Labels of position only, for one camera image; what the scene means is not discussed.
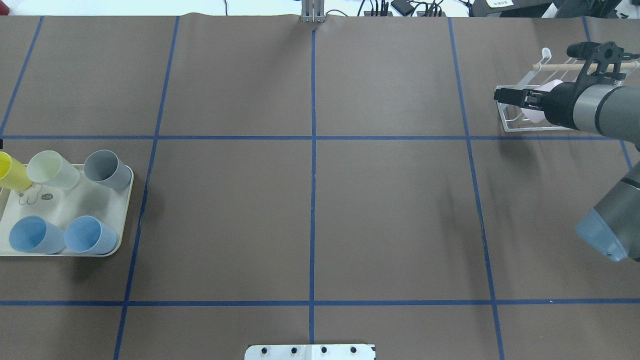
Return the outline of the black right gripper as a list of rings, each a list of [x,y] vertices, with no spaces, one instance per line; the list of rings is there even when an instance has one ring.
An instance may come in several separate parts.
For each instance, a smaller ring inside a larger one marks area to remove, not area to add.
[[[535,90],[534,88],[528,88],[527,91],[546,93],[539,100],[539,103],[549,123],[567,129],[578,129],[573,119],[578,93],[576,82],[563,82],[549,92]],[[534,109],[533,106],[530,106],[533,104],[531,100],[526,100],[526,91],[523,89],[497,88],[494,91],[494,100],[499,104],[516,107],[525,105],[524,109]]]

